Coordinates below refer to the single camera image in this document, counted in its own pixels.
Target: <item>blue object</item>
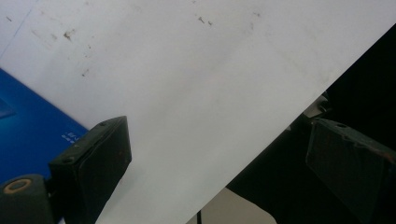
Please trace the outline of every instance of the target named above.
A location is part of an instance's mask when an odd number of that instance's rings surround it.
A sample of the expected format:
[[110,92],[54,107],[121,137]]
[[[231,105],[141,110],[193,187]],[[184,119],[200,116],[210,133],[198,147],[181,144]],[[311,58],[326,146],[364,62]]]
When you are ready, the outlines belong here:
[[48,162],[87,129],[0,69],[0,183],[50,176]]

